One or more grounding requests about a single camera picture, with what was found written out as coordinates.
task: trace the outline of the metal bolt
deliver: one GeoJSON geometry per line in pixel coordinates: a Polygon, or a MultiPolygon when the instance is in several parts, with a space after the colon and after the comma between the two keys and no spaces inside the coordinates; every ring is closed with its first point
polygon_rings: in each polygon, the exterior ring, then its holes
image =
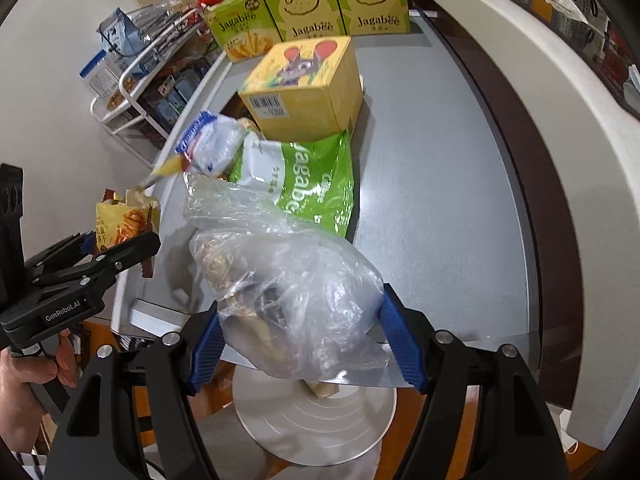
{"type": "Polygon", "coordinates": [[[113,352],[113,347],[111,345],[102,345],[98,348],[98,351],[95,353],[100,359],[104,359],[108,357],[113,352]]]}
{"type": "Polygon", "coordinates": [[[518,355],[518,349],[513,345],[503,345],[502,353],[507,357],[516,357],[518,355]]]}
{"type": "Polygon", "coordinates": [[[436,341],[443,345],[448,345],[453,341],[453,334],[446,330],[438,330],[436,332],[436,341]]]}
{"type": "Polygon", "coordinates": [[[179,341],[180,341],[180,334],[178,334],[177,332],[169,332],[162,336],[163,345],[173,346],[175,344],[178,344],[179,341]]]}

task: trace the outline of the finger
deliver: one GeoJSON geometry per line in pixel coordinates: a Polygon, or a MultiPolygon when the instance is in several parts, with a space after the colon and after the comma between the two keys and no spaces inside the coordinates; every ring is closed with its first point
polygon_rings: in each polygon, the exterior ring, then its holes
{"type": "Polygon", "coordinates": [[[76,370],[76,358],[74,354],[74,347],[66,337],[60,338],[60,346],[56,352],[56,361],[58,365],[67,371],[76,370]]]}
{"type": "Polygon", "coordinates": [[[78,386],[78,378],[76,377],[76,374],[73,372],[67,372],[61,368],[58,369],[58,380],[70,388],[78,386]]]}
{"type": "Polygon", "coordinates": [[[55,362],[45,357],[12,359],[11,369],[11,377],[20,383],[48,383],[58,373],[55,362]]]}

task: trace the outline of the white wire rack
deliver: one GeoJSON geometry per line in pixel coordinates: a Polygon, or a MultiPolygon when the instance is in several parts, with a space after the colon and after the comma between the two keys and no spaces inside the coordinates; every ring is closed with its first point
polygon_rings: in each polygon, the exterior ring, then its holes
{"type": "Polygon", "coordinates": [[[143,78],[141,78],[136,83],[136,86],[133,89],[127,91],[124,86],[124,82],[130,77],[130,74],[133,72],[133,70],[141,60],[146,59],[148,56],[153,54],[158,45],[160,45],[163,41],[166,41],[167,38],[175,33],[175,31],[182,23],[186,22],[194,14],[198,14],[201,18],[203,17],[202,11],[200,9],[191,9],[189,12],[185,13],[183,16],[171,23],[164,31],[162,31],[162,33],[159,34],[158,37],[155,38],[155,40],[153,40],[122,73],[118,86],[120,88],[121,94],[124,97],[123,102],[121,102],[113,110],[107,110],[103,113],[100,113],[100,110],[97,109],[100,98],[96,96],[91,101],[91,105],[89,106],[89,112],[91,113],[92,117],[103,126],[105,131],[107,131],[107,133],[111,137],[113,137],[113,139],[115,139],[119,144],[121,144],[127,151],[131,152],[135,157],[137,157],[144,164],[148,165],[150,168],[153,166],[153,161],[148,160],[148,158],[140,153],[130,142],[127,142],[124,137],[131,136],[132,134],[135,136],[136,133],[134,132],[132,127],[143,121],[151,124],[151,126],[153,126],[153,128],[157,130],[158,133],[160,133],[160,135],[162,135],[165,139],[169,137],[169,133],[165,131],[164,128],[146,112],[146,110],[138,102],[138,98],[146,90],[153,78],[162,70],[167,61],[169,61],[171,57],[178,51],[178,49],[180,49],[180,47],[182,47],[187,42],[187,40],[202,26],[203,21],[197,21],[197,23],[191,25],[191,27],[185,30],[176,40],[174,40],[174,42],[162,53],[161,58],[158,60],[158,64],[153,68],[153,70],[146,74],[143,78]],[[139,113],[139,115],[130,121],[126,121],[124,124],[113,126],[114,120],[119,118],[126,110],[131,107],[135,109],[139,113]]]}

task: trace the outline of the white wall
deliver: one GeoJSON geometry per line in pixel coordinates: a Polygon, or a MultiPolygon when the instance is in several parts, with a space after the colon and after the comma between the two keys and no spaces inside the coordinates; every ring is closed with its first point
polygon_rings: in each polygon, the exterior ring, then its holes
{"type": "Polygon", "coordinates": [[[95,228],[106,187],[146,168],[89,114],[78,73],[100,49],[98,24],[135,0],[19,0],[0,26],[0,162],[24,168],[25,257],[95,228]]]}

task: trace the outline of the yellow box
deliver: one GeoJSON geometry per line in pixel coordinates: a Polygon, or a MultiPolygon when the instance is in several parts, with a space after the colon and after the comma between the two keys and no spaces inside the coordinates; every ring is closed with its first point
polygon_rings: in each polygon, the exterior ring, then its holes
{"type": "Polygon", "coordinates": [[[278,43],[238,94],[271,140],[311,142],[353,131],[362,86],[351,38],[278,43]]]}
{"type": "Polygon", "coordinates": [[[223,0],[204,19],[234,63],[261,56],[281,41],[264,0],[223,0]]]}

